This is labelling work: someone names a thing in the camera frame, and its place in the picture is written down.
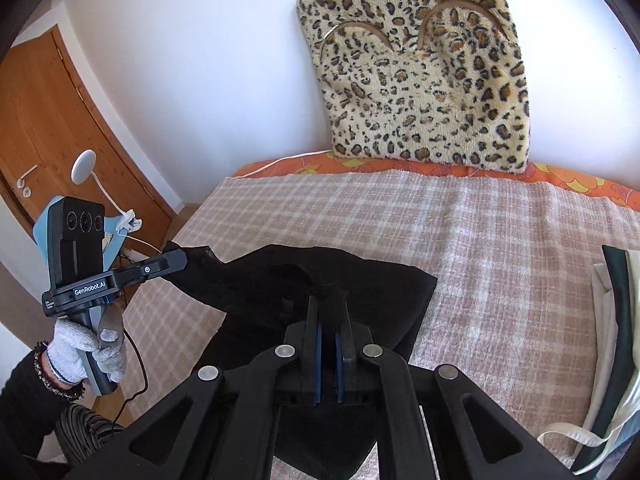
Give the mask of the left forearm black sleeve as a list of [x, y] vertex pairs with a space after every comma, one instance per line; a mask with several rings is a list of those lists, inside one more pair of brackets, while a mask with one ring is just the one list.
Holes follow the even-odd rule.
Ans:
[[63, 389], [42, 367], [47, 344], [35, 348], [14, 367], [1, 390], [1, 478], [63, 479], [73, 467], [37, 460], [43, 439], [62, 413], [82, 397], [85, 387]]

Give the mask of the left hand white glove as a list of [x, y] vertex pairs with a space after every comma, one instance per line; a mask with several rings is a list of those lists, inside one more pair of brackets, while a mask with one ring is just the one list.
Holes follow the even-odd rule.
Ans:
[[47, 346], [52, 373], [63, 384], [77, 385], [88, 378], [81, 357], [85, 352], [96, 361], [110, 382], [120, 382], [127, 366], [122, 308], [106, 308], [98, 332], [61, 316], [54, 323], [53, 339]]

